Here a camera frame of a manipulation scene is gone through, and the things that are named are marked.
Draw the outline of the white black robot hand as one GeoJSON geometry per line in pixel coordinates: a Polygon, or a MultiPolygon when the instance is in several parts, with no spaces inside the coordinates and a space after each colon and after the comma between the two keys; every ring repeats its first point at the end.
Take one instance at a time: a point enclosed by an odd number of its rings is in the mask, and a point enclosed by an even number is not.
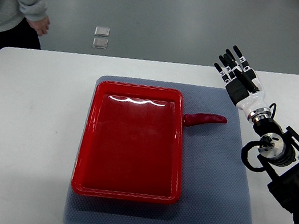
{"type": "Polygon", "coordinates": [[[226,49],[225,58],[219,55],[219,60],[226,70],[218,63],[214,67],[226,84],[226,91],[233,104],[242,110],[246,117],[256,119],[270,118],[271,110],[264,102],[265,91],[254,70],[244,57],[240,49],[234,45],[233,50],[237,54],[241,67],[229,49],[226,49]]]}

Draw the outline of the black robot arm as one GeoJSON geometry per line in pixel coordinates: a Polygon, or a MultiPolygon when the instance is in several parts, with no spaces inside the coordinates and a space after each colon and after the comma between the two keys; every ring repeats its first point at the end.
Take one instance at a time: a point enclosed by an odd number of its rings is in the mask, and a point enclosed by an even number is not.
{"type": "Polygon", "coordinates": [[[219,60],[215,68],[232,103],[259,136],[242,148],[241,160],[249,170],[269,175],[269,192],[299,224],[299,135],[291,127],[283,131],[274,120],[276,104],[266,104],[259,77],[236,45],[219,60]]]}

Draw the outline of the person's hand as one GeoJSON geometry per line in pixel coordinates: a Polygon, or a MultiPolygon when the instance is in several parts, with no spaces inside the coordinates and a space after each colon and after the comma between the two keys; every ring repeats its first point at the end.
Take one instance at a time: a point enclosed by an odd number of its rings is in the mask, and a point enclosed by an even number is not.
{"type": "Polygon", "coordinates": [[[49,32],[50,19],[48,16],[38,21],[31,21],[30,19],[27,19],[27,23],[36,31],[37,36],[41,37],[49,32]]]}

